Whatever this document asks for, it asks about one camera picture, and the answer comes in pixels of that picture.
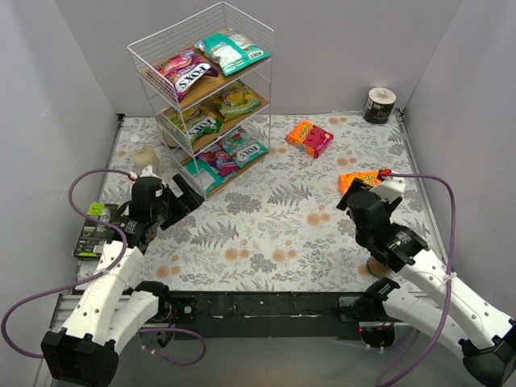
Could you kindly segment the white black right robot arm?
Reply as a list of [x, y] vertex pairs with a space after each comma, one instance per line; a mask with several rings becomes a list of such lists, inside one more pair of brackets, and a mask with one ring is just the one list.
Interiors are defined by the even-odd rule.
[[447, 269], [415, 231], [391, 221], [405, 186], [401, 177], [386, 177], [376, 186], [354, 178], [337, 207], [354, 222], [356, 242], [431, 301], [384, 277], [345, 310], [359, 319], [389, 316], [435, 336], [482, 385], [502, 386], [515, 371], [515, 320]]

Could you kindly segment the teal Fox's fruit candy bag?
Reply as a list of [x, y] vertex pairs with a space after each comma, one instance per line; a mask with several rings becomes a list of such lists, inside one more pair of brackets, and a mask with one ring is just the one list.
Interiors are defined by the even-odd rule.
[[268, 152], [260, 141], [242, 127], [234, 128], [218, 144], [240, 168]]

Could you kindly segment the teal mint candy bag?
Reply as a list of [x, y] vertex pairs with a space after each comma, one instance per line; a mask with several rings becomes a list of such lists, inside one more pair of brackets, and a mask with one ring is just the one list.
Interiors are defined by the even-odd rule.
[[270, 53], [234, 29], [225, 29], [199, 40], [194, 47], [230, 76], [265, 58]]
[[213, 189], [218, 188], [226, 180], [203, 160], [191, 160], [185, 164], [185, 169], [202, 186], [206, 195], [209, 195]]

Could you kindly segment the white wire wooden shelf rack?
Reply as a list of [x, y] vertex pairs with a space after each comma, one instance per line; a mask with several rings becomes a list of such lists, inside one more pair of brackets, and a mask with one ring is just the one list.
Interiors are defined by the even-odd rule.
[[[149, 75], [149, 72], [153, 70], [155, 65], [158, 65], [188, 48], [192, 48], [198, 54], [204, 56], [200, 50], [194, 47], [194, 45], [199, 40], [202, 40], [207, 36], [229, 28], [247, 36], [253, 43], [269, 52], [270, 57], [230, 76], [225, 76], [219, 66], [210, 60], [210, 62], [219, 70], [218, 77], [202, 77], [199, 81], [193, 84], [181, 102], [174, 100], [172, 96], [165, 92], [164, 88]], [[260, 141], [268, 150], [270, 148], [270, 130], [256, 127], [252, 123], [252, 117], [271, 110], [270, 99], [272, 96], [272, 82], [270, 78], [263, 77], [259, 71], [265, 65], [270, 65], [273, 62], [273, 45], [274, 31], [271, 27], [266, 26], [262, 22], [243, 13], [241, 10], [226, 2], [219, 2], [171, 27], [165, 28], [162, 31], [138, 40], [133, 44], [130, 44], [127, 48], [142, 86], [145, 89], [153, 89], [155, 94], [160, 96], [160, 100], [158, 102], [153, 100], [152, 95], [148, 95], [147, 99], [150, 107], [152, 108], [157, 127], [161, 129], [162, 132], [167, 133], [170, 137], [174, 138], [177, 144], [177, 148], [172, 153], [171, 157], [174, 160], [178, 171], [188, 184], [204, 198], [209, 198], [216, 194], [230, 181], [234, 180], [245, 170], [261, 161], [265, 157], [266, 153], [246, 164], [244, 167], [239, 167], [236, 172], [225, 176], [225, 182], [218, 188], [213, 189], [209, 195], [205, 194], [202, 186], [196, 182], [194, 177], [185, 169], [185, 164], [187, 162], [191, 160], [200, 160], [198, 155], [201, 152], [204, 152], [213, 144], [218, 144], [221, 139], [236, 127], [242, 127]], [[225, 122], [222, 115], [214, 106], [214, 103], [210, 100], [210, 97], [238, 80], [241, 80], [250, 89], [252, 89], [260, 98], [262, 104], [251, 113], [245, 114], [229, 122]], [[216, 113], [218, 118], [222, 121], [222, 126], [219, 133], [203, 135], [194, 144], [190, 143], [186, 134], [182, 133], [177, 128], [174, 128], [174, 130], [171, 131], [168, 127], [162, 125], [157, 119], [157, 115], [159, 115], [163, 110], [173, 108], [182, 112], [183, 110], [187, 110], [199, 103], [202, 103]]]

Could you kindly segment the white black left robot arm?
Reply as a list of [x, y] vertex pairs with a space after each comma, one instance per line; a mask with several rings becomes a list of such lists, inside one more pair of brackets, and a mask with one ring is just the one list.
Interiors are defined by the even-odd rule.
[[181, 221], [203, 200], [182, 175], [164, 183], [147, 169], [135, 179], [130, 200], [109, 218], [98, 220], [108, 232], [96, 279], [60, 330], [47, 332], [41, 342], [53, 378], [81, 386], [108, 386], [121, 351], [143, 325], [172, 326], [192, 316], [194, 303], [173, 300], [168, 286], [157, 281], [140, 283], [122, 307], [117, 304], [157, 232]]

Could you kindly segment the red orange candy box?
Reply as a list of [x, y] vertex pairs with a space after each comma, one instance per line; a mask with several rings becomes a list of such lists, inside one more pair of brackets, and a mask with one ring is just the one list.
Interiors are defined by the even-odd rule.
[[285, 141], [308, 156], [318, 159], [334, 139], [329, 131], [302, 120], [286, 137]]

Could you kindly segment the green yellow Fox's candy bag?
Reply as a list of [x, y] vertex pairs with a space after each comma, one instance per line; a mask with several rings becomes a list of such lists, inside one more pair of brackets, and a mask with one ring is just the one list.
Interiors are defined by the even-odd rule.
[[221, 89], [210, 97], [225, 122], [253, 112], [262, 104], [260, 98], [241, 80]]
[[219, 133], [222, 121], [216, 113], [199, 103], [182, 112], [169, 108], [157, 115], [158, 121], [171, 131], [177, 128], [186, 134], [191, 144], [203, 135]]

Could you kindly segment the purple Fox's berries candy bag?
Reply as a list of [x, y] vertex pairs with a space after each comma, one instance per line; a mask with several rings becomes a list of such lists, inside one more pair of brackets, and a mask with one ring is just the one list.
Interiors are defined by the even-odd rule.
[[239, 169], [232, 157], [218, 144], [213, 144], [198, 158], [207, 163], [219, 176], [225, 177]]
[[218, 77], [219, 70], [192, 48], [155, 65], [149, 75], [174, 100], [181, 102], [193, 84], [202, 77]]

